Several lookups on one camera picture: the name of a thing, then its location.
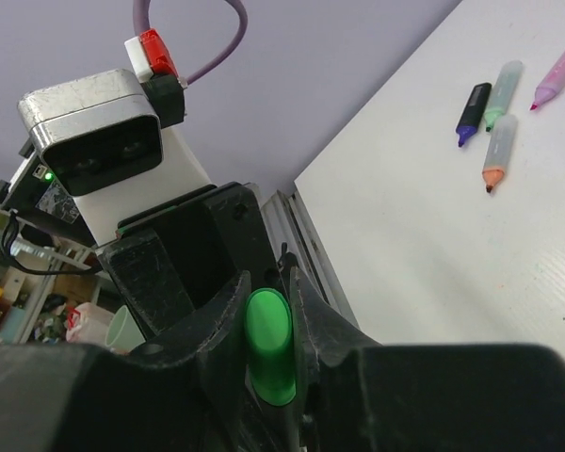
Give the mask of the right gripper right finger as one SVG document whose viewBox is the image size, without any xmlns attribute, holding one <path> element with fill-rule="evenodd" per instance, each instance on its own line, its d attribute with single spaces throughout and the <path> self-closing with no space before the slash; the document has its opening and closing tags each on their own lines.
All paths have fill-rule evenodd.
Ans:
<svg viewBox="0 0 565 452">
<path fill-rule="evenodd" d="M 531 344 L 382 345 L 289 275 L 312 451 L 565 451 L 565 361 Z"/>
</svg>

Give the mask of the black highlighter green cap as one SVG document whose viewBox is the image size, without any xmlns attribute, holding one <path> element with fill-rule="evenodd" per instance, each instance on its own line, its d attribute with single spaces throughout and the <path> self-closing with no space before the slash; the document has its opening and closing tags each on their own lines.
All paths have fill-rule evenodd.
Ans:
<svg viewBox="0 0 565 452">
<path fill-rule="evenodd" d="M 295 402 L 291 401 L 282 406 L 260 402 L 263 415 L 268 425 L 274 429 L 281 440 L 285 451 L 301 451 L 299 419 L 295 412 Z"/>
</svg>

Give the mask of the pastel orange highlighter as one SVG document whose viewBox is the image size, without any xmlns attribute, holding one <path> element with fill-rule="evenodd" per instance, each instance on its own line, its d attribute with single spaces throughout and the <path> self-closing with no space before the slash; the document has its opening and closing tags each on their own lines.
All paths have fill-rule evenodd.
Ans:
<svg viewBox="0 0 565 452">
<path fill-rule="evenodd" d="M 509 167 L 518 119 L 507 114 L 494 124 L 482 169 L 482 179 L 488 194 L 491 194 L 503 181 Z"/>
</svg>

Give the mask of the black highlighter purple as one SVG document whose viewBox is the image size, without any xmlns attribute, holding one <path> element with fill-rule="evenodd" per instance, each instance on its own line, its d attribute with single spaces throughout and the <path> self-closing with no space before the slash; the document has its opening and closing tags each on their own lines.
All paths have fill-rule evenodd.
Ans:
<svg viewBox="0 0 565 452">
<path fill-rule="evenodd" d="M 492 84 L 489 82 L 472 88 L 455 130 L 459 148 L 462 148 L 478 132 L 491 92 Z"/>
</svg>

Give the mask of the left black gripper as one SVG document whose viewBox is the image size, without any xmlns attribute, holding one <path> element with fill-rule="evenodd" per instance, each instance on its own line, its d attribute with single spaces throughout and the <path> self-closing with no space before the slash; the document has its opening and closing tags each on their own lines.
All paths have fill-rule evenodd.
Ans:
<svg viewBox="0 0 565 452">
<path fill-rule="evenodd" d="M 283 286 L 249 185 L 205 186 L 119 224 L 99 255 L 148 339 L 199 310 L 238 272 L 251 289 Z"/>
</svg>

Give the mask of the pastel purple highlighter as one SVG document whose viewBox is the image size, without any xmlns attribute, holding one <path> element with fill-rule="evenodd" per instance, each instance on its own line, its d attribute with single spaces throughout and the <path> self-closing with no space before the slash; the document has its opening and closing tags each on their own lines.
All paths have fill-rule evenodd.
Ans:
<svg viewBox="0 0 565 452">
<path fill-rule="evenodd" d="M 565 88 L 565 50 L 535 89 L 529 108 L 534 111 L 555 99 Z"/>
</svg>

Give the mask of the pastel green highlighter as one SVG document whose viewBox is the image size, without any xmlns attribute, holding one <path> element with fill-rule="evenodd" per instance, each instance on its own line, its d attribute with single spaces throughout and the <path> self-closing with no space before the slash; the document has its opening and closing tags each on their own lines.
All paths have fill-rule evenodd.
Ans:
<svg viewBox="0 0 565 452">
<path fill-rule="evenodd" d="M 501 68 L 492 86 L 492 91 L 483 113 L 483 120 L 487 132 L 491 132 L 496 121 L 508 112 L 509 105 L 521 79 L 523 70 L 524 63 L 520 60 L 507 62 Z"/>
</svg>

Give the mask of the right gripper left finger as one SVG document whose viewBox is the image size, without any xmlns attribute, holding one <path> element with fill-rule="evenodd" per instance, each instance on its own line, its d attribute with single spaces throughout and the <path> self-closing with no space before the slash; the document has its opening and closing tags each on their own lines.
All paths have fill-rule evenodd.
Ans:
<svg viewBox="0 0 565 452">
<path fill-rule="evenodd" d="M 0 451 L 234 451 L 250 274 L 120 355 L 0 345 Z"/>
</svg>

